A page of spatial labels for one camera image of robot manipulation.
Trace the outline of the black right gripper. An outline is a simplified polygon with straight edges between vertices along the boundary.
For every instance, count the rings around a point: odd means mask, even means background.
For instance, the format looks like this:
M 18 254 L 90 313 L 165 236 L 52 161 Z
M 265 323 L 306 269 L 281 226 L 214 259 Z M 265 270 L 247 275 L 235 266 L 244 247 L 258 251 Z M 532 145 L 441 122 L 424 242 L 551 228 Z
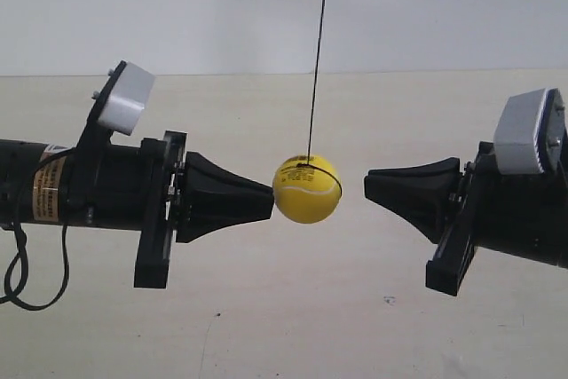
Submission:
M 425 286 L 457 296 L 487 227 L 501 214 L 506 179 L 497 167 L 496 145 L 482 141 L 476 157 L 460 168 L 449 157 L 421 166 L 369 170 L 365 197 L 405 219 L 436 251 L 426 264 Z

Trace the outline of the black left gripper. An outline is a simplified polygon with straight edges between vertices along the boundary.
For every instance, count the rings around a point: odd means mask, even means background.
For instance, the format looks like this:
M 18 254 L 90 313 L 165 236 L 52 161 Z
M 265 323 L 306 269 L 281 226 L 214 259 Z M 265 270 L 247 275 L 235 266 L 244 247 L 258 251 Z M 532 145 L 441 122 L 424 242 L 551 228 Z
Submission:
M 152 172 L 135 262 L 136 288 L 167 286 L 173 237 L 167 206 L 178 197 L 175 184 L 185 142 L 184 132 L 171 130 L 161 140 L 142 141 L 141 147 L 152 151 Z M 183 205 L 176 236 L 179 243 L 272 216 L 274 199 L 268 185 L 232 173 L 195 151 L 185 155 L 185 191 L 213 194 L 195 196 Z

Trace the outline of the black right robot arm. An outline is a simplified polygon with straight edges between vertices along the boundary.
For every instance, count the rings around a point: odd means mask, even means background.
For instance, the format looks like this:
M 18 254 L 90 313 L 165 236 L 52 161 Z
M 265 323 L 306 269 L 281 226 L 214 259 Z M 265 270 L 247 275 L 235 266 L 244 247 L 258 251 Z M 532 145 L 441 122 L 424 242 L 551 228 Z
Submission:
M 556 170 L 502 175 L 493 144 L 474 161 L 369 170 L 365 197 L 406 220 L 437 249 L 426 264 L 427 288 L 457 296 L 477 249 L 560 268 L 567 266 L 567 146 Z

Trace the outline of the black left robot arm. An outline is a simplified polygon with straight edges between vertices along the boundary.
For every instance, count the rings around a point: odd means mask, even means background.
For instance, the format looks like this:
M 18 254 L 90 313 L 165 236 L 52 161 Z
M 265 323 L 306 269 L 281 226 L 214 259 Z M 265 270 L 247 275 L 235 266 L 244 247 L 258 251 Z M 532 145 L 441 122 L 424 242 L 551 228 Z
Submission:
M 197 152 L 186 135 L 166 131 L 140 146 L 95 143 L 78 154 L 63 147 L 1 143 L 1 224 L 138 231 L 137 288 L 165 288 L 173 242 L 267 220 L 272 189 L 232 174 Z

